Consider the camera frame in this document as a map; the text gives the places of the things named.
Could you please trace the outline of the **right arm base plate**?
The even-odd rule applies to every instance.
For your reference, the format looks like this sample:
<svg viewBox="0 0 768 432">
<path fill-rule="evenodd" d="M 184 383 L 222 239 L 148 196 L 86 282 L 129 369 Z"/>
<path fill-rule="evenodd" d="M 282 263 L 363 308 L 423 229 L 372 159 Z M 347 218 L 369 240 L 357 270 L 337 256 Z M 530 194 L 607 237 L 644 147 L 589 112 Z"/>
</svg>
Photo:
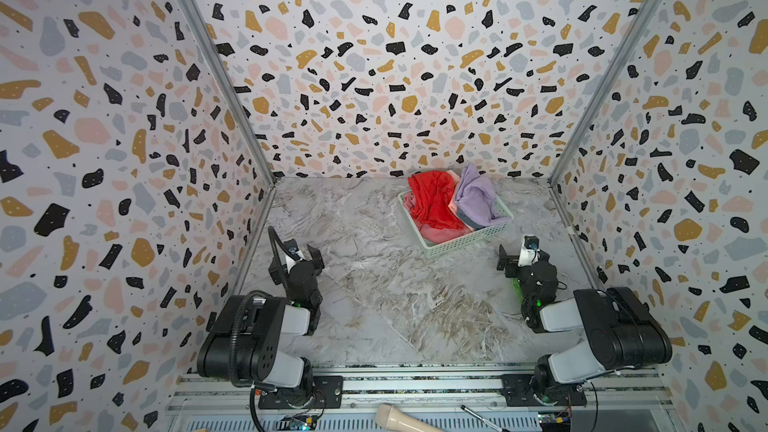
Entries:
<svg viewBox="0 0 768 432">
<path fill-rule="evenodd" d="M 580 385 L 559 384 L 537 379 L 529 374 L 501 376 L 500 393 L 508 407 L 586 406 L 587 400 Z"/>
</svg>

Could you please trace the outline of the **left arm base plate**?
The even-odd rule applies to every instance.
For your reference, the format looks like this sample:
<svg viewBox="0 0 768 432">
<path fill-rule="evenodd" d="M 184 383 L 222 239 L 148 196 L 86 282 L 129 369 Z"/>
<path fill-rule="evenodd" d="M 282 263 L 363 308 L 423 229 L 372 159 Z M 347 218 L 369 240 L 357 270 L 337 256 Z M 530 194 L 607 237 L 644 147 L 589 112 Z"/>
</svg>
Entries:
<svg viewBox="0 0 768 432">
<path fill-rule="evenodd" d="M 259 398 L 259 410 L 339 409 L 344 392 L 341 375 L 321 375 L 303 379 L 295 388 L 277 388 Z"/>
</svg>

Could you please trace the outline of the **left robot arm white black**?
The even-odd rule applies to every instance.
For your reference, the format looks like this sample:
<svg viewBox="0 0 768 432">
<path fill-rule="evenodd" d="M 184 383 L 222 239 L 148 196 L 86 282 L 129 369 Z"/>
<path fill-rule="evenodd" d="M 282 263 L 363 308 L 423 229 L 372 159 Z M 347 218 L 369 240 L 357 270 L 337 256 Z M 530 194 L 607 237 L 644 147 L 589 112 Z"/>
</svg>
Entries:
<svg viewBox="0 0 768 432">
<path fill-rule="evenodd" d="M 227 380 L 235 387 L 263 391 L 311 388 L 311 364 L 279 349 L 284 336 L 311 336 L 323 301 L 318 276 L 324 269 L 319 249 L 309 245 L 294 256 L 280 250 L 270 272 L 286 287 L 277 297 L 263 291 L 230 297 L 217 316 L 197 357 L 197 373 Z"/>
</svg>

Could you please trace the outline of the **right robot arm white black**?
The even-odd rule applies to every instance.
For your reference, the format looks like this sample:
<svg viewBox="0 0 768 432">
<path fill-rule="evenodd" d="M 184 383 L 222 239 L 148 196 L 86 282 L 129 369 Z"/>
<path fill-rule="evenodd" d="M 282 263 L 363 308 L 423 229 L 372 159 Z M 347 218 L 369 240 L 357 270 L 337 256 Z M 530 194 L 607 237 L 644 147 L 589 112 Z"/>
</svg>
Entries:
<svg viewBox="0 0 768 432">
<path fill-rule="evenodd" d="M 516 255 L 500 247 L 497 269 L 518 286 L 521 316 L 533 332 L 584 333 L 573 347 L 540 357 L 520 394 L 545 405 L 581 405 L 585 382 L 671 360 L 671 339 L 629 288 L 575 289 L 559 300 L 557 268 L 537 237 L 526 236 Z"/>
</svg>

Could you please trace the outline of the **lilac t shirt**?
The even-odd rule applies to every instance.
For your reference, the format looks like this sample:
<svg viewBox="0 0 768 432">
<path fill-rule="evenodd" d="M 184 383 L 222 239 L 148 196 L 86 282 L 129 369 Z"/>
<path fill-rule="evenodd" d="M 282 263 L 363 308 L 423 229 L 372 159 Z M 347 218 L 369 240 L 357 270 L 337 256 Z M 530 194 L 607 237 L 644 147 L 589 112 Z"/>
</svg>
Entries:
<svg viewBox="0 0 768 432">
<path fill-rule="evenodd" d="M 473 229 L 506 225 L 511 218 L 499 211 L 496 200 L 492 182 L 474 164 L 467 165 L 453 197 L 458 217 Z"/>
</svg>

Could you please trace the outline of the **mint green plastic basket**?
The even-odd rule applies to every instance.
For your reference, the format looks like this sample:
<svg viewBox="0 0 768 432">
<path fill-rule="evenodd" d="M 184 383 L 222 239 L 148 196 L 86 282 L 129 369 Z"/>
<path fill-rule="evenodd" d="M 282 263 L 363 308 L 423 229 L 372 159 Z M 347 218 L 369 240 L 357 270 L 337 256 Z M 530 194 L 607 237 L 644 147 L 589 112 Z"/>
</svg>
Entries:
<svg viewBox="0 0 768 432">
<path fill-rule="evenodd" d="M 461 248 L 464 248 L 470 244 L 473 244 L 475 242 L 479 242 L 482 240 L 485 240 L 487 238 L 490 238 L 492 236 L 496 236 L 497 234 L 500 234 L 504 232 L 508 226 L 512 223 L 514 220 L 514 214 L 512 211 L 506 206 L 506 204 L 501 200 L 500 196 L 496 197 L 496 203 L 495 208 L 498 212 L 500 212 L 503 216 L 508 217 L 509 220 L 503 224 L 495 225 L 491 227 L 485 227 L 477 231 L 473 231 L 468 234 L 464 234 L 460 237 L 456 237 L 453 240 L 445 241 L 443 243 L 433 243 L 431 241 L 427 241 L 419 231 L 415 221 L 412 219 L 409 211 L 407 210 L 404 198 L 406 195 L 408 195 L 408 191 L 403 191 L 397 195 L 397 204 L 399 209 L 403 212 L 405 219 L 408 223 L 408 226 L 412 232 L 412 234 L 415 236 L 415 239 L 417 241 L 417 244 L 421 247 L 422 251 L 424 252 L 425 256 L 427 258 L 433 258 L 440 255 L 444 255 L 446 253 L 452 252 L 453 250 L 458 250 Z"/>
</svg>

